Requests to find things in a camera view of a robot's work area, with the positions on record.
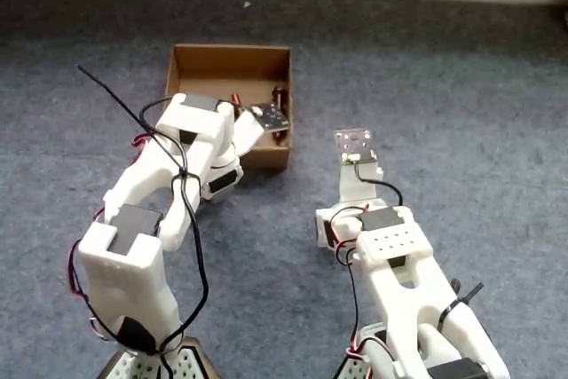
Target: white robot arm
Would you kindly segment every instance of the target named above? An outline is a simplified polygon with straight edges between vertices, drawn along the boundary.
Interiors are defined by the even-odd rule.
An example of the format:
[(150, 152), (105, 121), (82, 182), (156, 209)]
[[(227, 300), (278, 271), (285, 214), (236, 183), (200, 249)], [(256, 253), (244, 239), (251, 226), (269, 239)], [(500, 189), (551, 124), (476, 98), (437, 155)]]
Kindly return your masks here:
[[(96, 329), (136, 351), (155, 371), (166, 358), (175, 361), (179, 352), (173, 350), (184, 337), (178, 333), (182, 323), (162, 251), (178, 249), (190, 225), (198, 233), (191, 217), (201, 197), (211, 199), (239, 182), (240, 155), (266, 131), (288, 127), (274, 106), (253, 108), (235, 122), (231, 103), (176, 94), (152, 129), (153, 139), (105, 194), (104, 218), (97, 218), (78, 244), (89, 281), (89, 295), (82, 290), (79, 295), (95, 316)], [(173, 201), (165, 216), (139, 206), (156, 189), (169, 186)], [(199, 264), (201, 243), (199, 235), (194, 238), (200, 244)], [(70, 265), (70, 276), (76, 277), (72, 258)], [(204, 275), (201, 280), (200, 304), (207, 298)], [(163, 369), (162, 377), (168, 373), (172, 377)]]
[[(468, 306), (480, 287), (459, 298), (401, 194), (396, 207), (377, 197), (376, 181), (389, 184), (382, 181), (370, 130), (341, 130), (335, 139), (342, 156), (340, 201), (316, 211), (318, 242), (336, 255), (345, 248), (352, 253), (345, 262), (360, 265), (383, 321), (354, 336), (343, 370), (366, 373), (353, 366), (363, 363), (367, 377), (381, 379), (509, 379)], [(340, 369), (336, 377), (353, 376)]]

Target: electronic component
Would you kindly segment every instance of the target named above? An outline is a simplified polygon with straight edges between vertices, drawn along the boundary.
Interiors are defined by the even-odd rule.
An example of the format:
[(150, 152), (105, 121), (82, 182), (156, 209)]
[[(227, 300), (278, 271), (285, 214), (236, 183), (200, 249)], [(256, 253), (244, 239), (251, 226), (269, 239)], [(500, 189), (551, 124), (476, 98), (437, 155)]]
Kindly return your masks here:
[(119, 255), (128, 255), (139, 234), (155, 236), (158, 233), (161, 220), (162, 213), (157, 210), (123, 204), (118, 214), (110, 221), (110, 225), (114, 225), (117, 231), (107, 250)]
[(428, 369), (432, 379), (488, 379), (485, 370), (472, 359), (457, 359)]
[(371, 147), (373, 134), (369, 129), (337, 130), (335, 143), (341, 154), (342, 164), (376, 161), (375, 150)]
[(380, 230), (388, 226), (405, 223), (394, 208), (370, 210), (359, 214), (357, 217), (363, 224), (362, 231)]
[(290, 122), (282, 112), (272, 103), (255, 104), (251, 107), (256, 120), (264, 128), (265, 132), (276, 132), (287, 130)]
[[(276, 104), (276, 107), (284, 115), (286, 115), (287, 110), (287, 105), (285, 102), (287, 95), (288, 91), (286, 91), (281, 86), (274, 86), (274, 89), (272, 89), (272, 102)], [(286, 132), (284, 130), (278, 130), (272, 134), (272, 137), (274, 138), (274, 141), (276, 141), (276, 144), (279, 144), (286, 137)]]

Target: open cardboard box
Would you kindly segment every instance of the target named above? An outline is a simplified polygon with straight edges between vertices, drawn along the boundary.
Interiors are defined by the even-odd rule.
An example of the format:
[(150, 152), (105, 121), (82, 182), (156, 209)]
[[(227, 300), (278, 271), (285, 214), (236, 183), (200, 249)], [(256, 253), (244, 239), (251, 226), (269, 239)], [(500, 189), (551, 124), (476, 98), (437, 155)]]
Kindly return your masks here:
[(292, 86), (290, 49), (273, 46), (219, 44), (176, 44), (171, 53), (166, 95), (194, 93), (231, 99), (239, 93), (245, 106), (272, 102), (272, 89), (283, 87), (283, 113), (290, 129), (277, 143), (272, 134), (263, 135), (242, 156), (245, 170), (284, 170), (292, 148)]

